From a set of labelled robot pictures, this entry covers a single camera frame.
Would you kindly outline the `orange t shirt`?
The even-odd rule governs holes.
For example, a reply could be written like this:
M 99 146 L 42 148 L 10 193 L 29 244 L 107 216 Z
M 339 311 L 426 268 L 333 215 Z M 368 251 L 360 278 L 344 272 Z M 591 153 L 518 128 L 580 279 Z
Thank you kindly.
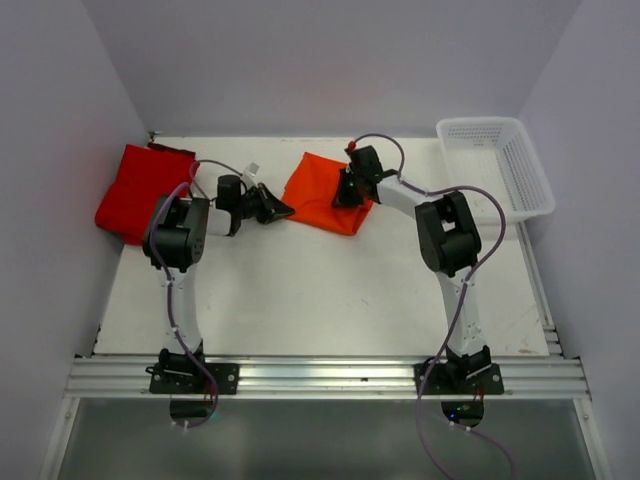
M 289 220 L 344 236 L 357 234 L 373 208 L 366 200 L 356 207 L 332 206 L 345 163 L 305 152 L 287 181 L 281 201 L 294 209 Z

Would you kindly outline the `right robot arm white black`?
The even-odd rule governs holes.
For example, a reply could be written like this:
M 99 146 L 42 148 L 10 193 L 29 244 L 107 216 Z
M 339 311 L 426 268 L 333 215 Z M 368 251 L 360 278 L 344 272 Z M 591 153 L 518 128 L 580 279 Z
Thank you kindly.
M 475 294 L 481 238 L 464 194 L 447 189 L 434 195 L 385 170 L 374 147 L 354 141 L 345 149 L 332 206 L 361 206 L 366 200 L 391 207 L 416 223 L 419 251 L 436 274 L 444 301 L 447 333 L 437 353 L 414 365 L 418 394 L 471 395 L 505 392 L 500 367 L 484 337 Z

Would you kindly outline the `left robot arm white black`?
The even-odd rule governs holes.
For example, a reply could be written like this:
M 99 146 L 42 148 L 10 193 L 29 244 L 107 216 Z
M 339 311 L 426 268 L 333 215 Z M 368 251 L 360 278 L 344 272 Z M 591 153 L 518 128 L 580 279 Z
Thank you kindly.
M 158 200 L 143 240 L 143 253 L 158 272 L 166 298 L 165 343 L 156 362 L 146 368 L 153 394 L 234 395 L 239 366 L 209 363 L 196 308 L 196 271 L 209 234 L 232 237 L 243 221 L 263 225 L 292 216 L 295 209 L 247 175 L 223 175 L 216 195 Z

